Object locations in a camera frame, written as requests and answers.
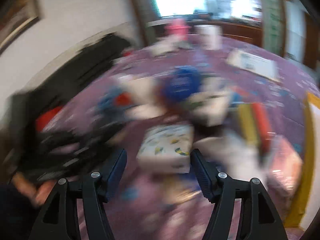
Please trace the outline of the yellow cardboard box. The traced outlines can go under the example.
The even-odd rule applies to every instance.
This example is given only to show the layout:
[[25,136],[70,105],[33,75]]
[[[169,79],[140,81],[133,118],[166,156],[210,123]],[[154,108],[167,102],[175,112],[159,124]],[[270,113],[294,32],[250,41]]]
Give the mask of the yellow cardboard box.
[[284,226],[306,230],[319,211],[319,97],[308,93],[304,105],[305,144],[302,173],[284,219]]

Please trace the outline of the framed wall picture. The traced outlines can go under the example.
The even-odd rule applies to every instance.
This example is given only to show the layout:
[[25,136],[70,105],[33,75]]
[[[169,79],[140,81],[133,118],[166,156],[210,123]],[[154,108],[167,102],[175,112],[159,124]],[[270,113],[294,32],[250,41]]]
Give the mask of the framed wall picture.
[[38,0],[14,0],[1,17],[1,53],[40,18]]

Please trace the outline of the black sofa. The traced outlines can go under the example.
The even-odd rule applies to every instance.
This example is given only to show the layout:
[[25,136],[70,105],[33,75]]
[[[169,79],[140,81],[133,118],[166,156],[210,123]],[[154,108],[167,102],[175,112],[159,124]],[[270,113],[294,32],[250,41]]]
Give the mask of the black sofa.
[[65,63],[35,88],[12,94],[9,105],[9,136],[22,140],[26,131],[35,132],[35,120],[41,114],[64,106],[91,82],[109,70],[112,61],[132,43],[115,33],[93,44],[81,46]]

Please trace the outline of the purple floral tablecloth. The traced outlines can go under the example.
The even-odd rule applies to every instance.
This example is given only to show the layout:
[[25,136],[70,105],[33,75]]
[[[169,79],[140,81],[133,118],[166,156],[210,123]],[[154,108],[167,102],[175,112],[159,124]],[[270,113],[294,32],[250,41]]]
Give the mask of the purple floral tablecloth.
[[[274,61],[278,82],[229,65],[227,57],[236,49]],[[319,95],[316,81],[286,59],[231,38],[223,39],[220,51],[195,47],[157,58],[147,49],[136,51],[72,98],[48,128],[88,132],[99,120],[98,103],[112,90],[116,78],[123,84],[131,76],[158,79],[181,65],[212,74],[213,87],[219,91],[230,90],[236,103],[261,104],[267,111],[272,131],[284,136],[295,151],[304,156],[303,101],[307,93]],[[172,116],[134,121],[120,134],[120,147],[127,151],[127,166],[116,196],[105,205],[116,239],[201,239],[205,232],[213,205],[202,194],[181,204],[165,203],[161,179],[143,171],[136,161],[146,131],[173,121]]]

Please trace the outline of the blue white tissue pack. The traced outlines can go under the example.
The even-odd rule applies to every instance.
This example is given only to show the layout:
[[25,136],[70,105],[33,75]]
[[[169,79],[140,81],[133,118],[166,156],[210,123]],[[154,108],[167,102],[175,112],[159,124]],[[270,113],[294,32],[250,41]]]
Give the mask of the blue white tissue pack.
[[179,103],[200,91],[201,73],[193,66],[178,66],[161,81],[161,95],[165,100]]

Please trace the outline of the pink tissue pack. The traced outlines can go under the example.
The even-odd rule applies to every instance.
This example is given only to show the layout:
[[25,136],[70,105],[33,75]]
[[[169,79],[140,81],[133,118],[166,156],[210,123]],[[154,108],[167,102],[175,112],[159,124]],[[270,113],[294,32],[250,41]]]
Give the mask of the pink tissue pack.
[[267,181],[281,196],[291,198],[299,185],[303,161],[291,143],[276,135],[270,146]]

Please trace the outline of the pink water bottle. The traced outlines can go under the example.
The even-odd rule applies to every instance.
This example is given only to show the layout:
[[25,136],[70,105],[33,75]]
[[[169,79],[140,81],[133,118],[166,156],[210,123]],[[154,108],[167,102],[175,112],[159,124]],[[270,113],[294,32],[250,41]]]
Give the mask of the pink water bottle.
[[181,40],[187,40],[189,26],[186,25],[185,20],[182,18],[175,18],[171,20],[166,26],[165,31],[168,35],[176,35]]

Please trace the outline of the lemon print tissue pack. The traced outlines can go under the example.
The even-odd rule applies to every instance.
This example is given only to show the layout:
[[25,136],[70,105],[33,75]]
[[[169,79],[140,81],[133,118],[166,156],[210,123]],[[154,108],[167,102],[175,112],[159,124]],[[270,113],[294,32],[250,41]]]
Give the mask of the lemon print tissue pack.
[[157,174],[189,173],[193,140],[190,124],[153,126],[146,131],[137,153],[138,166]]

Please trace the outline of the paper notepad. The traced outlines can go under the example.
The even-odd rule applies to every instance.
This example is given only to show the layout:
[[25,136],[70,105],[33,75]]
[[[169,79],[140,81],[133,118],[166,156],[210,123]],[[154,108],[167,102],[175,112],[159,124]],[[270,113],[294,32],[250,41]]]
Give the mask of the paper notepad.
[[277,64],[272,60],[235,49],[229,53],[226,62],[233,67],[279,82]]

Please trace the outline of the colourful sponge pack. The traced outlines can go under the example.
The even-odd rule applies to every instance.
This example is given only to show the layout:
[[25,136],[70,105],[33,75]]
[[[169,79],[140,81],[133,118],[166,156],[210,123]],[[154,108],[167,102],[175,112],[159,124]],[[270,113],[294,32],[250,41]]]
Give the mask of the colourful sponge pack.
[[258,149],[261,156],[267,155],[274,132],[262,103],[242,103],[237,107],[240,133],[245,142]]

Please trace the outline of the white plastic jar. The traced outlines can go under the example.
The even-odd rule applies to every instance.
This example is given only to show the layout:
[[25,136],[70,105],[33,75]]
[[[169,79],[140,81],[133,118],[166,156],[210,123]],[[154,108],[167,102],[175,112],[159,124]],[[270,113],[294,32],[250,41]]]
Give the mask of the white plastic jar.
[[196,25],[200,42],[205,50],[220,50],[222,48],[222,31],[217,25]]

